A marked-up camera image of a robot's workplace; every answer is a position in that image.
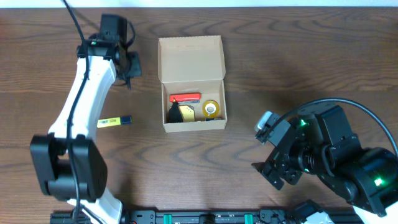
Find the yellow highlighter dark cap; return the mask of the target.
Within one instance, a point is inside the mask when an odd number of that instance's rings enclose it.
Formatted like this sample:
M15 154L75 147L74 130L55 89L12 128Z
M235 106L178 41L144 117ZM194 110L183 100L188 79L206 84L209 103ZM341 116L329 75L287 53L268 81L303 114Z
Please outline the yellow highlighter dark cap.
M107 128L107 127L120 126L131 123L132 123L131 116L99 119L97 122L97 128Z

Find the cardboard box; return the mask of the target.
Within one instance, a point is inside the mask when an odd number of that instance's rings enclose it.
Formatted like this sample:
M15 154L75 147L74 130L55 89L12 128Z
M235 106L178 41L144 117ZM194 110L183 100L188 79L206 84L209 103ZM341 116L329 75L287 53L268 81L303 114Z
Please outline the cardboard box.
M167 37L158 42L158 77L162 92L162 124L167 133L224 129L228 120L224 92L223 43L219 35L196 37ZM200 93L195 110L195 122L169 123L169 96L181 93ZM217 121L205 121L202 106L214 100L220 106Z

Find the red stapler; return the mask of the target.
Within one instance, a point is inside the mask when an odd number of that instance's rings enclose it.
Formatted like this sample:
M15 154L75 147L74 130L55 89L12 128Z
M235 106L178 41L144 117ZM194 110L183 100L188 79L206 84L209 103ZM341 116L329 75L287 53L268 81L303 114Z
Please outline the red stapler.
M181 93L173 94L169 96L169 101L171 103L198 103L201 99L200 93Z

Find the yellow sticky note pad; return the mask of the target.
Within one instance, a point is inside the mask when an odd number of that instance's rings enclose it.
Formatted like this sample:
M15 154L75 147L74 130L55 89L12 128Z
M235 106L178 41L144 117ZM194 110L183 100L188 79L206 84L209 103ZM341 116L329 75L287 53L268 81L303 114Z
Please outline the yellow sticky note pad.
M184 123L195 122L195 110L190 105L179 105L180 113Z

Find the yellow tape roll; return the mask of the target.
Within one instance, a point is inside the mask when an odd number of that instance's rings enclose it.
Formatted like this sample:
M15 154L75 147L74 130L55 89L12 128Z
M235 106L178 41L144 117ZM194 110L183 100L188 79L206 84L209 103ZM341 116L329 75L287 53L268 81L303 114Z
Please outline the yellow tape roll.
M216 118L218 113L220 112L219 104L214 100L205 101L202 106L203 115L205 118Z

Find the white blue eraser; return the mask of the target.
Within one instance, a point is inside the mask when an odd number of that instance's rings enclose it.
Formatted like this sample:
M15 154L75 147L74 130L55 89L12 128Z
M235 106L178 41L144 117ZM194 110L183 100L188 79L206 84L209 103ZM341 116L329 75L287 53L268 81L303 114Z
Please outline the white blue eraser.
M205 121L217 121L222 120L222 118L206 118Z

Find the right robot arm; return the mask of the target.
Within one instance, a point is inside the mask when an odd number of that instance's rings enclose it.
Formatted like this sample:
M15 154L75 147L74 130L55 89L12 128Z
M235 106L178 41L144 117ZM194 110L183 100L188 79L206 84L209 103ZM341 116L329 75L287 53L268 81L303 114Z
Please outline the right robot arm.
M315 175L363 222L397 221L397 156L362 147L341 106L314 103L287 118L267 111L254 129L255 138L274 149L252 166L277 190L297 184L303 174Z

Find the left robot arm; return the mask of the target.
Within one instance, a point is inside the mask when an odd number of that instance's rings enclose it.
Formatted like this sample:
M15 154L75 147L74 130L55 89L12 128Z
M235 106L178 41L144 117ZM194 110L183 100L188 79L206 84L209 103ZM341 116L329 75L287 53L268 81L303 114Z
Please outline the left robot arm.
M95 145L97 124L109 89L142 75L139 55L128 48L133 25L114 14L101 16L99 32L76 50L72 88L46 135L35 135L30 153L44 195L74 206L71 214L53 213L51 223L129 223L123 203L107 188L108 168Z

